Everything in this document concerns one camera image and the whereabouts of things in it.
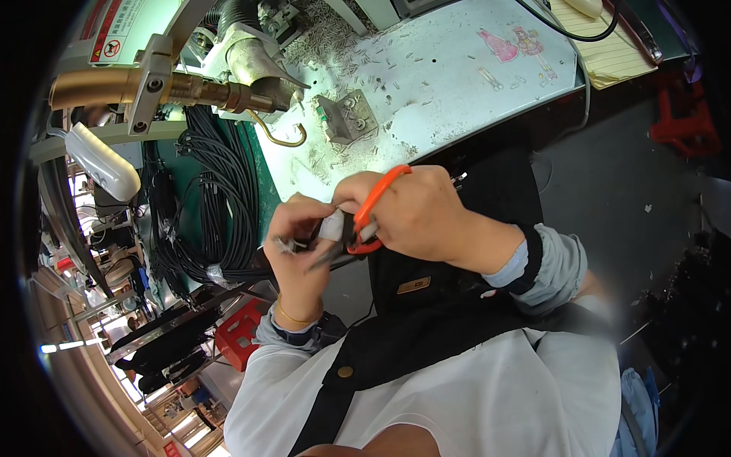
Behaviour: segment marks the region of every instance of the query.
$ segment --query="brass hook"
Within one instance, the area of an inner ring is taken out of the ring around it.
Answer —
[[[252,110],[246,110],[246,112],[249,114],[249,116],[251,116],[257,122],[257,124],[262,126],[262,129],[264,129],[264,134],[267,135],[267,138],[269,138],[269,141],[271,141],[274,144],[278,144],[280,146],[285,146],[287,148],[296,148],[297,146],[301,146],[302,143],[304,143],[305,140],[307,140],[307,132],[305,131],[305,128],[302,126],[302,124],[297,124],[297,128],[300,130],[300,133],[302,134],[302,138],[299,141],[290,143],[289,141],[277,140],[275,137],[272,136],[271,132],[269,132],[269,128],[267,127],[266,124],[264,124],[264,121],[262,121],[262,119],[259,117],[258,114],[256,114]]]

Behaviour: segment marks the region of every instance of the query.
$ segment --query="screw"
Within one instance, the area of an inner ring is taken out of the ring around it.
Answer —
[[[149,83],[147,83],[147,91],[148,92],[157,92],[160,89],[162,89],[162,81],[161,80],[152,80]]]

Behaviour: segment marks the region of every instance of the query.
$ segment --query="brass nozzle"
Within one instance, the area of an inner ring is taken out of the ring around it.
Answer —
[[[60,74],[51,85],[48,104],[61,110],[89,103],[132,103],[140,86],[139,68],[95,68]],[[271,98],[251,93],[244,84],[219,84],[199,75],[174,72],[165,84],[160,103],[213,105],[230,113],[246,109],[273,113]]]

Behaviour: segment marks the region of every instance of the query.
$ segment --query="gold bracelet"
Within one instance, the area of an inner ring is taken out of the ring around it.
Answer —
[[[287,316],[287,313],[286,312],[284,312],[284,309],[281,307],[280,302],[281,302],[281,293],[279,293],[277,295],[277,298],[276,298],[276,307],[279,308],[279,312],[281,312],[281,315],[284,316],[284,317],[286,317],[288,320],[294,322],[295,324],[300,324],[300,325],[310,325],[311,323],[315,322],[313,320],[310,321],[310,322],[306,322],[306,321],[303,321],[303,320],[292,319],[291,317]]]

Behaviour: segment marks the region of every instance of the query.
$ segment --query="light blue sleeve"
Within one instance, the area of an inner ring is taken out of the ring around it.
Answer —
[[[259,323],[259,327],[257,327],[257,335],[254,339],[251,340],[252,344],[258,344],[260,346],[265,346],[267,344],[276,344],[280,347],[286,347],[287,349],[296,349],[300,351],[307,352],[308,354],[312,355],[315,352],[319,351],[321,349],[320,345],[310,339],[307,341],[307,343],[303,346],[295,346],[294,344],[290,344],[286,342],[275,330],[275,328],[278,328],[279,330],[286,331],[288,333],[307,333],[311,328],[313,328],[317,322],[313,322],[307,327],[303,328],[302,330],[292,332],[289,330],[284,330],[282,327],[278,326],[276,322],[274,322],[274,308],[276,307],[276,302],[272,304],[272,306],[269,308],[269,311],[267,314],[264,314],[262,316],[262,321]]]
[[[586,276],[586,251],[576,235],[561,235],[543,224],[536,224],[534,228],[543,246],[541,266],[535,285],[514,297],[521,311],[544,314],[576,296]],[[505,287],[520,278],[527,265],[528,244],[524,241],[500,271],[482,277],[493,287]]]

